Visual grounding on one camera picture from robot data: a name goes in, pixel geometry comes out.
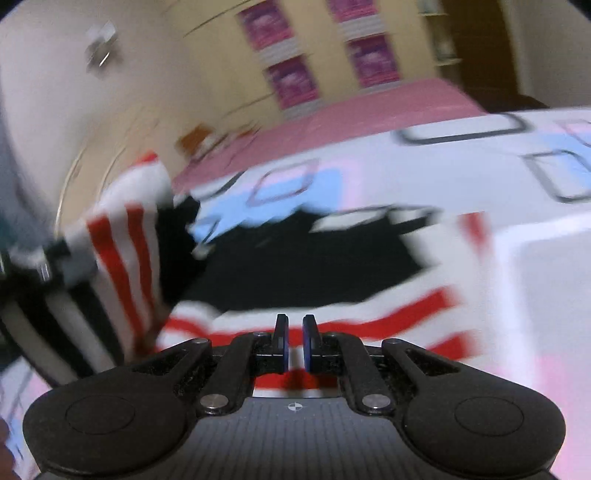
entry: pink poster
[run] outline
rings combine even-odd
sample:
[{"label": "pink poster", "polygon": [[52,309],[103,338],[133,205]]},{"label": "pink poster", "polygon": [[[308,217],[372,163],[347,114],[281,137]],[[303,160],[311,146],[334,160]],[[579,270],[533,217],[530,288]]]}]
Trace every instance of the pink poster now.
[{"label": "pink poster", "polygon": [[356,18],[375,15],[378,10],[374,0],[327,0],[329,8],[337,21],[345,22]]},{"label": "pink poster", "polygon": [[384,35],[352,40],[348,46],[362,87],[400,80],[396,61]]},{"label": "pink poster", "polygon": [[269,67],[267,75],[282,109],[319,98],[316,83],[301,56]]},{"label": "pink poster", "polygon": [[252,48],[262,50],[293,37],[287,19],[274,0],[266,0],[238,14]]}]

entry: pink bedspread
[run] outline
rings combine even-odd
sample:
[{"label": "pink bedspread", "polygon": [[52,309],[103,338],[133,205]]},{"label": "pink bedspread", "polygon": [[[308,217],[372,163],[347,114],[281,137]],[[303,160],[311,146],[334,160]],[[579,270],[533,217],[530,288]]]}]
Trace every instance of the pink bedspread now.
[{"label": "pink bedspread", "polygon": [[173,188],[184,192],[255,165],[355,137],[485,114],[445,80],[420,80],[335,103],[254,137],[240,138],[223,151],[189,164],[174,179]]}]

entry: black cloth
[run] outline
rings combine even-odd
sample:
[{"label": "black cloth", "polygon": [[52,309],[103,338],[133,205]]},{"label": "black cloth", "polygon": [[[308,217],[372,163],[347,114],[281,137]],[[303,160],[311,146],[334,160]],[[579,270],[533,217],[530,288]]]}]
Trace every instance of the black cloth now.
[{"label": "black cloth", "polygon": [[382,215],[311,232],[322,217],[297,210],[279,222],[223,233],[210,242],[205,269],[182,300],[220,312],[358,303],[425,268],[401,239],[407,223]]}]

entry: wall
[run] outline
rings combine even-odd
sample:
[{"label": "wall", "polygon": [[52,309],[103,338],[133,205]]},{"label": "wall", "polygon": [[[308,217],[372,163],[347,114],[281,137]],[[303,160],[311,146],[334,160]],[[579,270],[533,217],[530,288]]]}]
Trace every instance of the wall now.
[{"label": "wall", "polygon": [[505,0],[521,93],[551,107],[591,104],[591,22],[567,0]]},{"label": "wall", "polygon": [[[87,30],[111,20],[123,63],[86,71]],[[138,103],[215,123],[197,67],[155,0],[25,0],[0,22],[0,79],[16,154],[52,209],[100,123]]]},{"label": "wall", "polygon": [[[263,126],[282,114],[263,74],[264,66],[248,44],[236,14],[259,0],[161,0],[164,16],[183,35],[202,68],[224,125],[256,120]],[[359,85],[344,39],[326,0],[281,0],[307,64],[325,102],[356,95]],[[426,25],[415,0],[376,0],[390,33],[392,49],[405,80],[436,76]]]}]

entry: black and white striped fabric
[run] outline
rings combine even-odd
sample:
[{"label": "black and white striped fabric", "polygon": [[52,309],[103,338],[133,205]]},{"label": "black and white striped fabric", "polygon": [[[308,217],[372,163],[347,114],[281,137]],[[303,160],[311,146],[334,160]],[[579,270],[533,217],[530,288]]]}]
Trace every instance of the black and white striped fabric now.
[{"label": "black and white striped fabric", "polygon": [[[150,353],[186,279],[196,274],[195,243],[184,228],[187,212],[170,206],[170,186],[167,191],[165,184],[156,183],[164,188],[144,196],[141,188],[135,189],[136,198],[126,188],[130,182],[146,185],[146,179],[163,176],[168,178],[156,159],[144,160],[62,239],[19,258],[30,265],[68,258],[75,264],[77,255],[90,254],[96,261],[92,278],[47,294],[23,292],[0,310],[4,334],[51,385]],[[169,206],[159,208],[157,202]]]}]

